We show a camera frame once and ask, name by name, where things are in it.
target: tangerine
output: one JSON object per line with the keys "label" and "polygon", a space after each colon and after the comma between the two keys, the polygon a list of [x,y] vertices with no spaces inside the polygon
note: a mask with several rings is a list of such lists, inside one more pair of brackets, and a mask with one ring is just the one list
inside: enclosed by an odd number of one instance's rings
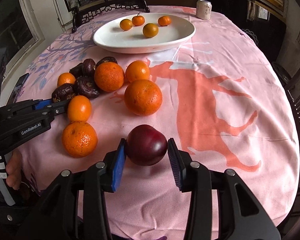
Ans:
{"label": "tangerine", "polygon": [[153,38],[156,36],[159,32],[159,28],[156,24],[153,23],[147,23],[143,29],[142,29],[143,35],[147,38]]}
{"label": "tangerine", "polygon": [[124,93],[127,108],[136,115],[154,114],[162,104],[162,92],[157,84],[150,80],[135,80]]}
{"label": "tangerine", "polygon": [[94,81],[103,91],[113,92],[122,87],[124,71],[114,62],[105,62],[96,68]]}
{"label": "tangerine", "polygon": [[63,73],[58,77],[57,86],[61,86],[63,84],[74,84],[75,83],[75,77],[71,73]]}
{"label": "tangerine", "polygon": [[168,26],[171,23],[169,16],[162,16],[158,19],[158,24],[161,26]]}
{"label": "tangerine", "polygon": [[120,22],[120,28],[124,31],[130,30],[132,28],[132,21],[130,21],[129,19],[123,19]]}
{"label": "tangerine", "polygon": [[91,112],[91,102],[85,96],[75,96],[70,100],[67,113],[71,122],[86,122],[89,119]]}
{"label": "tangerine", "polygon": [[132,17],[132,23],[134,26],[141,26],[145,23],[145,18],[138,13],[136,16]]}
{"label": "tangerine", "polygon": [[149,67],[143,61],[136,60],[127,67],[126,77],[130,83],[139,79],[149,79]]}
{"label": "tangerine", "polygon": [[93,152],[98,144],[98,137],[90,124],[75,121],[63,130],[61,141],[69,155],[80,158]]}

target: plate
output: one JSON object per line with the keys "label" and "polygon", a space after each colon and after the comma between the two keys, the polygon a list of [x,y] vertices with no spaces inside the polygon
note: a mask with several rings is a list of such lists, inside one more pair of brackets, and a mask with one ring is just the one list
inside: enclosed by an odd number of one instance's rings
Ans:
{"label": "plate", "polygon": [[154,23],[158,25],[158,19],[162,16],[169,16],[171,24],[159,26],[159,32],[153,38],[143,35],[142,26],[133,26],[130,30],[124,31],[119,24],[123,19],[132,19],[136,16],[129,15],[106,23],[93,35],[93,41],[103,49],[128,54],[139,54],[163,51],[178,47],[189,40],[195,33],[194,25],[186,19],[163,13],[143,13],[145,24]]}

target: tablecloth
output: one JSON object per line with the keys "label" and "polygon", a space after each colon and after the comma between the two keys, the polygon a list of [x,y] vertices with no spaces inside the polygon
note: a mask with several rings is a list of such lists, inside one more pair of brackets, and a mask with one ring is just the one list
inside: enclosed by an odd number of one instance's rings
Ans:
{"label": "tablecloth", "polygon": [[[137,125],[149,124],[179,149],[211,170],[233,168],[256,195],[277,225],[290,211],[299,177],[299,146],[284,90],[264,54],[224,15],[210,21],[195,17],[194,8],[150,6],[151,12],[173,14],[194,24],[194,37],[175,49],[152,54],[116,54],[96,46],[93,33],[103,24],[135,14],[117,9],[60,35],[29,66],[20,100],[50,98],[58,76],[86,58],[96,62],[113,56],[125,70],[134,60],[150,67],[151,79],[163,94],[161,108],[147,117],[128,111],[124,85],[92,100],[88,122],[99,143],[81,159],[69,156],[61,134],[69,123],[60,115],[51,129],[20,146],[23,170],[38,193],[65,169],[84,171],[117,148]],[[82,215],[82,195],[79,199]],[[183,239],[190,194],[175,186],[168,156],[151,167],[126,161],[122,182],[106,194],[112,233],[136,240]],[[218,236],[218,204],[213,192],[212,238]]]}

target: human hand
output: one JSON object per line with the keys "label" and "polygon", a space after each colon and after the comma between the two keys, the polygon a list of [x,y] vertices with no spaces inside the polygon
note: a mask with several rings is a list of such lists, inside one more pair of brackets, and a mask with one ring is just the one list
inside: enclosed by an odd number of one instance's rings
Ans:
{"label": "human hand", "polygon": [[7,185],[15,190],[18,190],[21,184],[21,163],[21,153],[18,150],[14,150],[6,166],[6,171],[8,173]]}

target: plate rim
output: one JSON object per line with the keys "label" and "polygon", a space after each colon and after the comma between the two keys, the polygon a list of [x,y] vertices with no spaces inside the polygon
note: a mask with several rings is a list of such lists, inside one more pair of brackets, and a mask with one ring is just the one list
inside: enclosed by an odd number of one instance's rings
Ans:
{"label": "plate rim", "polygon": [[125,18],[127,18],[127,17],[131,17],[131,16],[133,17],[133,16],[137,15],[137,14],[131,14],[131,15],[127,15],[127,16],[123,16],[123,17],[117,18],[117,19],[113,19],[112,21],[106,23],[105,25],[102,25],[102,26],[101,26],[100,28],[98,28],[98,29],[95,31],[95,33],[93,34],[93,42],[94,42],[96,45],[98,45],[98,46],[102,46],[102,47],[106,47],[106,48],[113,48],[113,49],[137,49],[137,48],[149,48],[149,47],[162,47],[162,46],[173,45],[173,44],[175,44],[175,43],[180,43],[180,42],[183,42],[183,41],[187,41],[187,40],[189,40],[190,38],[192,38],[192,37],[194,36],[195,32],[196,32],[196,28],[195,28],[195,26],[193,25],[193,23],[190,22],[190,21],[188,21],[188,20],[186,20],[186,19],[184,19],[184,18],[182,18],[182,17],[176,16],[176,15],[173,15],[173,14],[165,14],[165,13],[151,13],[151,12],[150,12],[150,13],[144,13],[144,14],[162,14],[162,15],[164,15],[164,16],[178,17],[178,18],[180,18],[180,19],[183,19],[183,20],[189,22],[189,23],[192,25],[192,27],[193,27],[194,30],[192,31],[192,33],[191,33],[190,35],[188,35],[188,36],[186,36],[186,37],[184,37],[184,38],[175,40],[175,41],[167,41],[167,42],[164,42],[164,43],[150,44],[150,45],[144,45],[144,46],[118,47],[118,46],[110,46],[110,45],[101,44],[101,43],[98,43],[98,42],[95,40],[95,35],[96,35],[96,33],[97,33],[103,26],[105,26],[106,24],[109,24],[110,22],[113,22],[113,21],[115,21],[115,20],[125,19]]}

